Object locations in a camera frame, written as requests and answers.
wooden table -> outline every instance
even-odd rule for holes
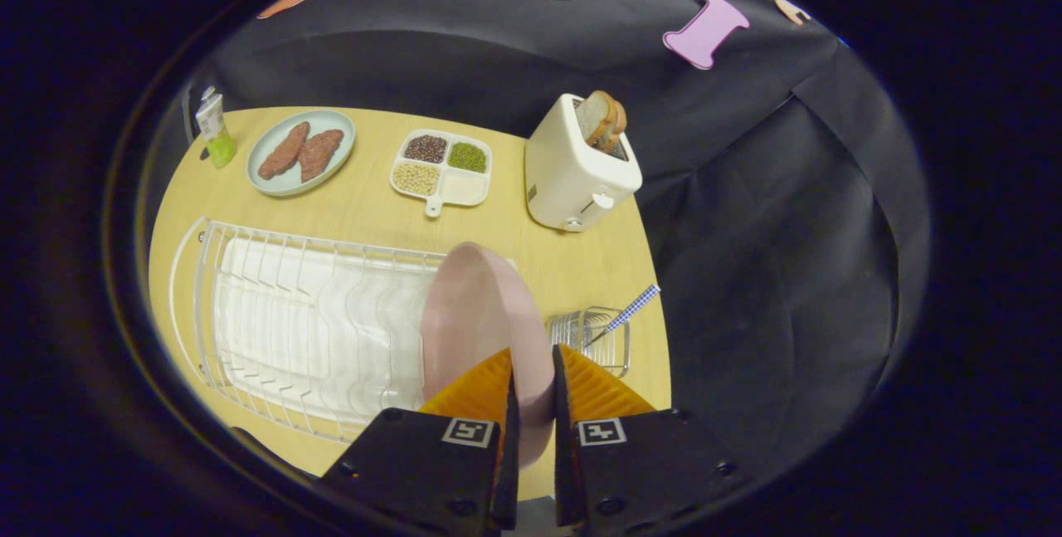
[[[336,241],[447,253],[474,241],[511,258],[534,295],[543,317],[590,306],[622,309],[656,280],[641,216],[634,200],[624,201],[585,233],[570,235],[534,223],[524,201],[524,148],[519,139],[467,124],[419,116],[335,108],[356,127],[349,159],[318,189],[276,200],[251,186],[247,154],[263,133],[285,118],[316,107],[270,107],[225,114],[236,140],[236,158],[216,170],[201,160],[202,139],[189,148],[164,196],[152,235],[149,287],[159,333],[205,405],[222,422],[250,431],[273,452],[314,474],[324,471],[347,445],[277,425],[241,408],[203,382],[182,354],[171,325],[168,287],[177,246],[200,216],[281,233]],[[425,203],[391,189],[388,174],[402,139],[416,128],[463,134],[490,144],[494,158],[490,194],[474,208],[445,205],[439,219],[424,214]],[[195,249],[191,239],[187,249]],[[192,341],[191,287],[195,257],[181,258],[174,270],[174,314],[183,341]],[[631,321],[631,369],[622,381],[656,409],[671,404],[671,378],[661,299]],[[553,445],[520,472],[519,499],[553,492]]]

toaster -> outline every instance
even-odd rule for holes
[[[641,170],[627,134],[612,154],[586,144],[576,106],[581,98],[558,98],[524,152],[528,211],[559,230],[584,231],[641,188]]]

wire basket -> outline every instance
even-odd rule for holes
[[[622,378],[631,369],[630,323],[623,323],[613,332],[594,340],[620,313],[618,309],[589,307],[575,313],[559,314],[546,322],[546,333],[551,345],[567,345],[605,367],[616,378]]]
[[[194,350],[211,388],[344,443],[389,405],[424,403],[419,323],[443,254],[218,222],[199,236]],[[170,291],[173,310],[173,273]]]

plate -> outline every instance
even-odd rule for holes
[[[421,336],[425,402],[482,360],[512,348],[519,465],[534,463],[553,431],[553,359],[538,307],[516,268],[475,242],[455,246],[428,288]]]
[[[406,148],[409,146],[409,143],[413,139],[425,135],[436,136],[446,141],[446,151],[443,154],[441,162],[425,162],[423,159],[406,158]],[[472,146],[477,146],[479,151],[482,151],[486,155],[485,170],[481,171],[481,173],[474,173],[472,170],[449,166],[450,151],[453,151],[455,144],[458,143],[472,144]],[[472,139],[472,137],[450,132],[436,132],[436,129],[432,128],[415,129],[406,136],[401,148],[398,149],[398,154],[395,155],[394,163],[391,163],[391,189],[413,196],[415,200],[427,201],[424,214],[428,216],[440,216],[443,212],[443,204],[474,207],[474,205],[482,204],[486,200],[486,193],[490,192],[492,159],[491,146],[487,143],[483,143],[482,140]],[[439,177],[435,180],[432,192],[421,194],[399,189],[398,184],[395,183],[395,170],[397,170],[398,166],[402,166],[402,163],[428,166],[439,170]]]
[[[277,174],[269,180],[258,175],[258,168],[262,166],[266,158],[269,158],[269,154],[272,154],[284,139],[288,139],[288,133],[291,132],[291,128],[303,124],[303,122],[310,124],[310,133],[306,136],[307,140],[327,129],[338,128],[343,132],[343,140],[340,141],[339,149],[332,154],[325,171],[318,177],[303,181],[303,166],[295,162],[291,170]],[[354,149],[354,122],[350,121],[350,118],[332,109],[314,109],[311,112],[295,114],[288,120],[271,127],[261,136],[261,139],[255,142],[255,146],[251,149],[251,155],[247,156],[247,180],[251,180],[251,185],[254,185],[255,189],[273,196],[291,196],[291,194],[307,192],[314,186],[321,185],[322,181],[328,180],[331,174],[336,173],[336,170],[346,161],[352,149]]]

steak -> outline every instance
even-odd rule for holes
[[[310,134],[309,122],[296,124],[288,133],[288,139],[280,141],[269,158],[266,158],[262,166],[258,168],[258,175],[266,180],[275,177],[276,174],[286,173],[298,160],[298,154],[303,151],[303,143],[306,143],[306,136]]]
[[[298,162],[303,167],[303,181],[313,180],[325,171],[342,140],[341,129],[330,129],[314,135],[313,139],[306,141],[306,146],[298,154]]]

